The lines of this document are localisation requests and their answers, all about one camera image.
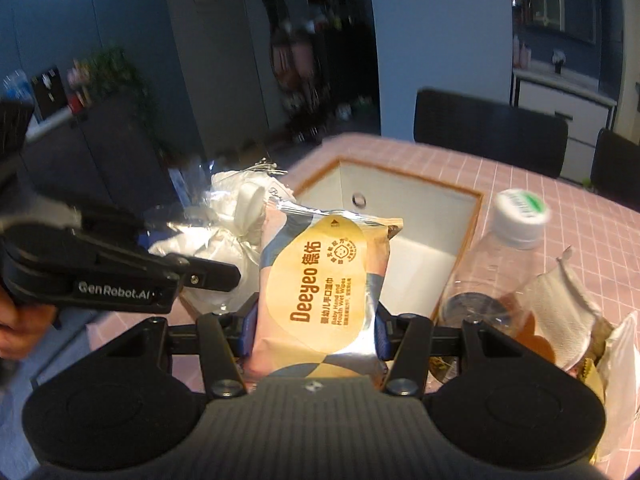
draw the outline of bottle cap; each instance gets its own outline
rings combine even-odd
[[[491,231],[518,249],[530,249],[542,240],[551,211],[542,199],[523,189],[508,189],[494,199]]]

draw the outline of blue wall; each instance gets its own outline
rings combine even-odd
[[[624,61],[623,30],[622,0],[602,0],[600,91],[616,101],[620,97]]]
[[[423,87],[507,103],[511,0],[372,0],[385,137],[413,139]]]
[[[0,0],[0,75],[28,76],[102,46],[123,46],[149,80],[159,105],[158,135],[184,152],[202,152],[180,70],[166,0]]]

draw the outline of finger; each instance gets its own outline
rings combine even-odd
[[[38,341],[36,335],[19,334],[8,328],[0,329],[0,356],[12,360],[24,359]]]
[[[56,319],[57,312],[54,306],[42,304],[22,306],[17,310],[19,320],[15,329],[29,334],[46,332]]]
[[[0,286],[0,325],[15,328],[19,322],[18,310],[14,302]]]

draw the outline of white sink basin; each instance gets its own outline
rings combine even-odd
[[[364,197],[366,206],[356,207]],[[393,171],[340,161],[296,193],[298,203],[404,219],[391,240],[380,301],[392,314],[432,317],[442,289],[476,228],[482,195]]]

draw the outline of bottle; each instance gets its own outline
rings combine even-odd
[[[460,261],[443,294],[438,324],[485,321],[516,337],[529,316],[524,286],[534,277],[535,249],[550,211],[521,189],[498,193],[489,232]]]

